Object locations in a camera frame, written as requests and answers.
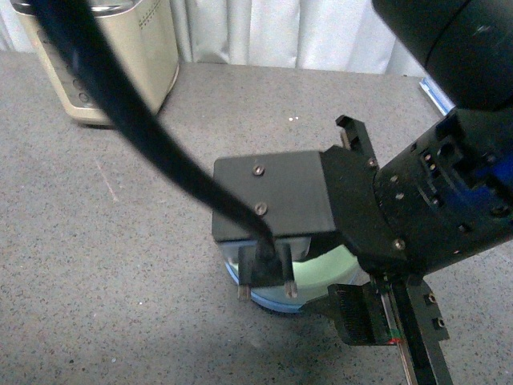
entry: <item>black electric cord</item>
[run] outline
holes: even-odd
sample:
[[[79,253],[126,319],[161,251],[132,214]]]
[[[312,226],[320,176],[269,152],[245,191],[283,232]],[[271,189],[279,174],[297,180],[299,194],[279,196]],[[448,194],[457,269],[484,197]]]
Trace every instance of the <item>black electric cord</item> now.
[[[32,0],[31,4],[64,61],[119,132],[185,192],[235,221],[275,254],[267,224],[204,172],[153,116],[119,65],[87,3]]]

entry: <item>speckled gray surface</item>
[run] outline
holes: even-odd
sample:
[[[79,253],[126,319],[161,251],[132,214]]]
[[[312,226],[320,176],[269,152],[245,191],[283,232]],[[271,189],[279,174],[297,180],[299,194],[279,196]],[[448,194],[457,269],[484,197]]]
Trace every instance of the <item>speckled gray surface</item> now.
[[[0,383],[406,383],[394,348],[238,302],[210,212],[116,132],[71,122],[34,55],[0,53],[0,79]],[[182,66],[161,117],[212,171],[326,149],[342,113],[382,164],[438,119],[417,79],[208,64]],[[456,384],[513,383],[511,252],[428,277]]]

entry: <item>screw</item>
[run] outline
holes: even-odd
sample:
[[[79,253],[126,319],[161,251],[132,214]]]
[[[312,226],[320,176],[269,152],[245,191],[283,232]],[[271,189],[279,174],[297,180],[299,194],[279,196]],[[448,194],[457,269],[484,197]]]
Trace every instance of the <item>screw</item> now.
[[[238,292],[237,297],[243,301],[251,298],[251,286],[250,285],[239,285],[239,289],[237,292]]]
[[[265,167],[261,164],[255,164],[255,167],[253,167],[253,175],[254,176],[261,176],[264,175]]]
[[[488,164],[493,164],[497,161],[497,156],[495,156],[494,154],[488,154],[487,155],[487,163]]]
[[[297,284],[295,281],[285,281],[284,288],[287,298],[297,298]]]
[[[443,329],[444,327],[446,327],[446,323],[445,321],[443,320],[443,318],[436,318],[436,324],[438,325],[438,328],[439,329]]]
[[[404,250],[406,248],[406,243],[401,238],[394,240],[394,248],[396,250]]]
[[[367,165],[370,168],[377,168],[378,167],[378,161],[376,160],[376,158],[369,158],[367,160]]]
[[[259,217],[263,217],[267,213],[267,205],[265,202],[260,202],[255,205],[255,213]]]

